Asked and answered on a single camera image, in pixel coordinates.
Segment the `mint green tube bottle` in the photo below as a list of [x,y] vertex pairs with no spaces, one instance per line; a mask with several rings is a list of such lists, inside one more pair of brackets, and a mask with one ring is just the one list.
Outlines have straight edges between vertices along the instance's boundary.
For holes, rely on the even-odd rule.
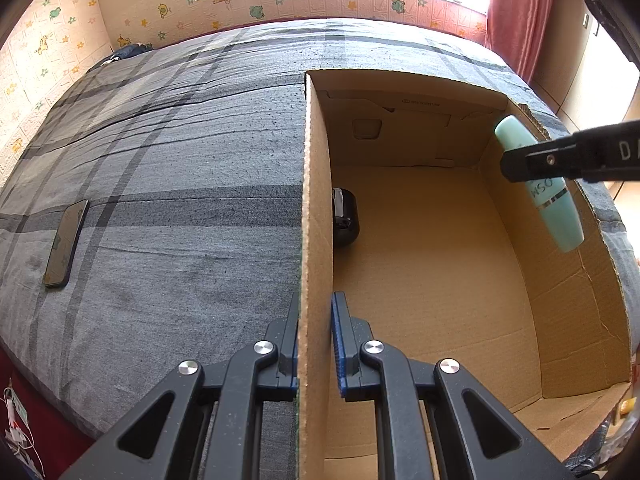
[[[513,115],[503,118],[495,128],[495,135],[504,151],[537,146],[538,140]],[[550,235],[561,252],[570,252],[584,241],[582,222],[572,194],[561,177],[525,182]]]

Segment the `black cylindrical speaker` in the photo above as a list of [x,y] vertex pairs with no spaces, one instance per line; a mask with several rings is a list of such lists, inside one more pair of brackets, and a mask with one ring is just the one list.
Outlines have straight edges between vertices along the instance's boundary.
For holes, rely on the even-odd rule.
[[356,197],[346,188],[333,189],[333,245],[352,244],[360,232]]

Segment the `brown cardboard box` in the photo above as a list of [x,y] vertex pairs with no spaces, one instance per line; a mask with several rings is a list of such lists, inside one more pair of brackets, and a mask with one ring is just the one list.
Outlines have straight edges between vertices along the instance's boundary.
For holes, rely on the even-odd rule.
[[[495,126],[527,105],[450,79],[386,70],[306,76],[298,470],[373,479],[372,405],[337,391],[332,292],[410,358],[458,360],[561,460],[627,391],[632,302],[580,184],[585,239],[561,252],[524,185],[501,174]],[[360,232],[333,245],[333,189]]]

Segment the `cream wardrobe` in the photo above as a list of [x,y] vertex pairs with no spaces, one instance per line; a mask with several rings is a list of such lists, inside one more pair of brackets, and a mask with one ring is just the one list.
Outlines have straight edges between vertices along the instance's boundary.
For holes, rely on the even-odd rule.
[[553,0],[530,85],[570,132],[639,117],[639,70],[584,0]]

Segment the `red curtain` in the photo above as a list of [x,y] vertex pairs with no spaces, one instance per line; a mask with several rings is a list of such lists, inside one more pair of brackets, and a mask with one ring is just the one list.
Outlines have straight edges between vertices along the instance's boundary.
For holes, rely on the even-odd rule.
[[538,61],[553,0],[490,0],[485,47],[529,82]]

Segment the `grey plaid bed sheet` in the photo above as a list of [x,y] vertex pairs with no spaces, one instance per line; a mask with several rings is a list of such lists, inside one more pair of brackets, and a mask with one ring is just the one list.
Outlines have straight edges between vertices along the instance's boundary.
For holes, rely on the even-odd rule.
[[[52,108],[1,192],[1,347],[94,439],[63,478],[206,479],[215,409],[202,399],[203,368],[262,339],[298,292],[297,393],[264,404],[257,479],[303,479],[298,330],[312,70],[474,84],[529,106],[546,130],[538,142],[571,135],[499,55],[399,24],[254,25],[90,70]],[[634,344],[623,399],[639,389],[636,258],[606,181],[563,179],[593,199],[622,264]],[[45,288],[62,214],[81,200],[89,208],[70,279]],[[420,362],[435,367],[436,394],[421,403],[432,479],[599,479],[604,464],[612,477],[638,477],[638,438],[606,437],[620,401],[561,460],[458,360]]]

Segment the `red bed mattress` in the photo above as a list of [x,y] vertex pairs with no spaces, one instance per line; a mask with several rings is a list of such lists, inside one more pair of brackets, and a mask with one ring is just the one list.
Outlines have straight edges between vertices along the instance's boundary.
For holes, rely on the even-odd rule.
[[51,405],[17,370],[9,356],[1,350],[1,390],[12,385],[16,396],[26,408],[28,426],[17,422],[29,437],[35,438],[46,479],[58,479],[78,460],[94,439],[80,431]]

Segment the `black smartphone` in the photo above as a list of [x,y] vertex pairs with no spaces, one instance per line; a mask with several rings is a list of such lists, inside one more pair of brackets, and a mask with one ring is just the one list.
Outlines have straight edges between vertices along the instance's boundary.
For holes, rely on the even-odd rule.
[[64,210],[43,274],[42,282],[45,288],[61,288],[68,283],[79,234],[84,225],[88,208],[88,200],[81,200]]

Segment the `dark blue cloth bundle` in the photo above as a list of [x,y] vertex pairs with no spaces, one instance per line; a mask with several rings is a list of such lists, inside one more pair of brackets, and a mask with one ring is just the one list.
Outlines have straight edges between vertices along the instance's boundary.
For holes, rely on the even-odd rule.
[[134,58],[137,55],[152,51],[153,48],[147,44],[127,44],[125,47],[121,47],[114,51],[112,54],[104,58],[98,63],[98,66],[104,66],[116,61],[126,60],[127,58]]

